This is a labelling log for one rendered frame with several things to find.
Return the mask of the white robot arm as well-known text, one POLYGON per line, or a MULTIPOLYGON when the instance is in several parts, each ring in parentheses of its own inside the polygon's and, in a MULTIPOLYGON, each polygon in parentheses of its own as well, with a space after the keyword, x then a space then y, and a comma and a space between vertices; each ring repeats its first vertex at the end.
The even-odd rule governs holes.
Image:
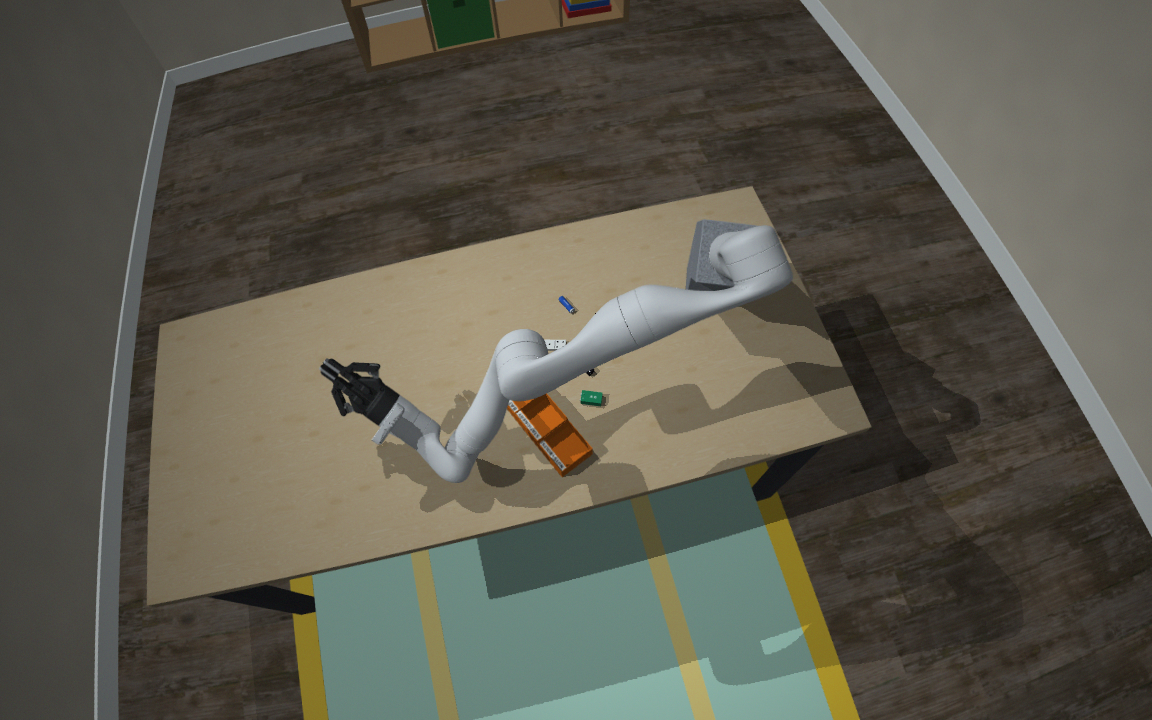
POLYGON ((509 400, 526 401, 547 395, 614 357, 664 340, 708 316, 783 290, 794 279, 771 225, 756 225, 746 232, 726 232, 719 237, 710 243, 708 262, 717 273, 732 279, 735 286, 730 290, 681 290, 662 285, 637 287, 600 306, 570 343, 552 354, 538 332, 511 331, 497 344, 473 404, 468 407, 465 418, 460 420, 460 427, 445 447, 439 439, 440 425, 402 396, 381 420, 372 442, 381 445, 389 433, 396 435, 419 452, 444 480, 461 483, 467 480, 477 455, 497 435, 509 400))

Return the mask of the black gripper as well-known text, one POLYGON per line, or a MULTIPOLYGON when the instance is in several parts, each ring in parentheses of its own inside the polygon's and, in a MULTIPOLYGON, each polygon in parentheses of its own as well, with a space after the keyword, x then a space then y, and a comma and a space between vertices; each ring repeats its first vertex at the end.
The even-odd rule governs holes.
POLYGON ((333 382, 332 395, 335 402, 338 402, 340 416, 346 416, 346 414, 364 414, 369 420, 374 420, 379 427, 381 420, 389 414, 392 407, 396 404, 397 397, 401 396, 397 395, 396 391, 385 386, 381 378, 379 378, 379 369, 380 364, 378 363, 351 363, 348 366, 343 366, 338 361, 326 357, 319 370, 321 370, 320 373, 326 379, 333 382), (372 377, 362 377, 355 372, 369 372, 369 376, 372 377), (344 377, 349 382, 344 381, 338 374, 344 377), (349 404, 351 406, 346 402, 342 392, 349 397, 349 404))

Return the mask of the orange three-compartment bin rack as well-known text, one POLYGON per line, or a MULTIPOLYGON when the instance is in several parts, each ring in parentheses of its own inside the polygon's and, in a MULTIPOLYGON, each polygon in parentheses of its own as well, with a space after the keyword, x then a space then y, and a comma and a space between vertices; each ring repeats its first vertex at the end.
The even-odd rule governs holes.
POLYGON ((561 477, 593 455, 593 447, 582 438, 579 430, 573 427, 571 420, 568 420, 561 407, 554 404, 550 395, 526 401, 509 400, 507 410, 515 416, 520 427, 525 430, 526 435, 561 477))

